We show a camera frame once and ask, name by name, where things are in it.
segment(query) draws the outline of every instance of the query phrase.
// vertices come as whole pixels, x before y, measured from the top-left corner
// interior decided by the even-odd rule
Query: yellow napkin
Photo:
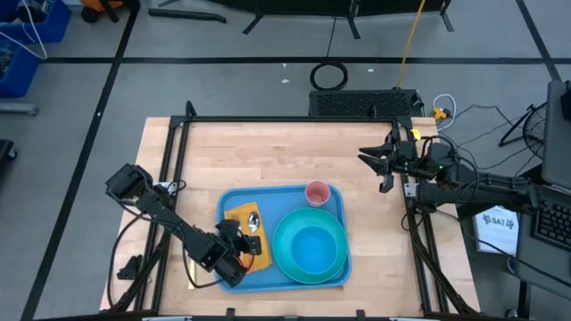
[[[258,217],[260,218],[260,226],[258,226],[258,229],[254,234],[252,233],[250,227],[248,227],[248,219],[252,215],[252,212],[258,213]],[[271,264],[271,254],[269,253],[268,238],[266,237],[266,231],[264,230],[264,223],[260,210],[258,209],[258,204],[255,202],[249,202],[232,210],[227,210],[224,212],[224,218],[233,219],[240,222],[242,233],[245,235],[254,235],[260,237],[261,255],[255,256],[253,265],[250,268],[250,272],[259,271],[269,267]],[[242,261],[242,265],[248,268],[252,262],[252,255],[242,253],[240,255],[240,260]]]

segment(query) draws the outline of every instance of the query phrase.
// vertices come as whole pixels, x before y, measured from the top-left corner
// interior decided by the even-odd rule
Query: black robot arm
[[[539,207],[538,187],[524,177],[504,177],[480,172],[470,160],[460,156],[452,141],[441,136],[425,139],[423,152],[416,154],[415,142],[401,141],[393,132],[378,147],[361,148],[359,158],[385,181],[379,191],[393,187],[393,172],[418,180],[406,184],[407,198],[414,200],[420,211],[432,213],[444,203],[468,202],[500,205],[523,214],[534,214]],[[441,138],[447,144],[433,143]]]
[[[183,243],[193,261],[208,272],[215,270],[232,287],[238,285],[247,272],[247,267],[240,262],[240,253],[261,254],[260,237],[243,235],[234,220],[218,223],[216,234],[187,224],[174,212],[167,188],[153,185],[151,175],[137,165],[126,164],[105,184],[106,193],[113,200],[148,214],[152,221]]]

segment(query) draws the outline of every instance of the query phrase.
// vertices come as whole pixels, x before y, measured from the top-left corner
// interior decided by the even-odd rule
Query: keyboard
[[[571,251],[571,209],[556,202],[542,200],[534,223],[534,238]]]
[[[422,116],[412,105],[415,90],[342,90],[310,92],[311,116],[367,117],[374,106],[379,118]]]

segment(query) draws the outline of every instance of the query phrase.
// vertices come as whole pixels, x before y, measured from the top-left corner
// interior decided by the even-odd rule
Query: white paper
[[[519,224],[517,213],[495,206],[474,216],[476,238],[486,241],[503,251],[516,255]],[[499,253],[492,247],[476,242],[478,251]]]

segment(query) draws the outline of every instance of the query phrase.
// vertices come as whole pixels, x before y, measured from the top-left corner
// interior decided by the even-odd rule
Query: wooden table
[[[167,118],[150,118],[145,125],[137,164],[153,177],[158,177],[161,169],[168,124]],[[413,124],[423,136],[436,134],[433,119],[413,119]],[[380,145],[390,129],[390,124],[380,123],[193,123],[182,171],[187,188],[178,197],[180,217],[211,231],[218,198],[229,188],[324,180],[343,195],[352,274],[343,287],[330,289],[247,294],[227,293],[218,286],[188,290],[181,242],[173,238],[160,313],[224,315],[227,308],[235,308],[239,316],[348,317],[355,316],[356,309],[365,309],[371,317],[421,316],[410,235],[400,224],[405,213],[401,180],[395,175],[394,189],[381,194],[378,185],[382,178],[357,158],[360,147]],[[173,146],[176,154],[178,138]],[[176,155],[171,159],[170,177]],[[456,213],[452,205],[443,208]],[[125,213],[121,228],[132,218]],[[466,302],[479,309],[458,223],[434,214],[433,227],[444,274]],[[117,250],[114,273],[132,255],[144,252],[147,232],[148,224],[143,221],[127,231]],[[428,270],[426,275],[432,309],[438,310]],[[197,279],[205,284],[213,275],[199,268]],[[149,282],[145,307],[150,307],[154,275]],[[113,298],[118,300],[129,284],[114,277]]]

